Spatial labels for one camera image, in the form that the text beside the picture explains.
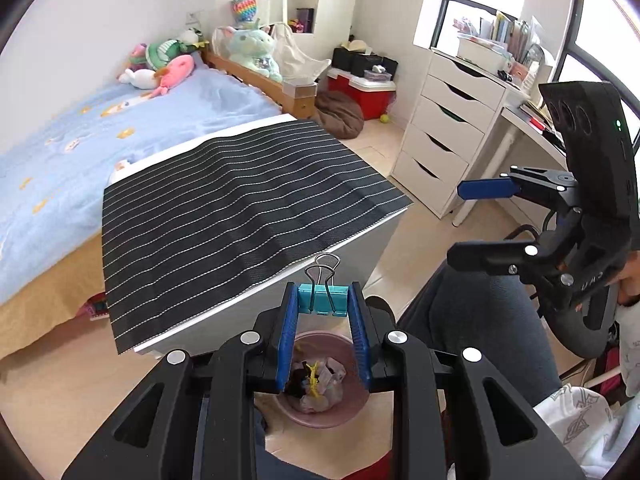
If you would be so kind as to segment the person's right hand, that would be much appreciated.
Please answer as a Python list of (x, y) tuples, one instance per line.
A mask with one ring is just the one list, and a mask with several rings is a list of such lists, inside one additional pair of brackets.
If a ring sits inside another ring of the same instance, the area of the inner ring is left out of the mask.
[(639, 301), (640, 296), (640, 255), (631, 252), (627, 262), (616, 276), (618, 284), (617, 302), (621, 306), (630, 307)]

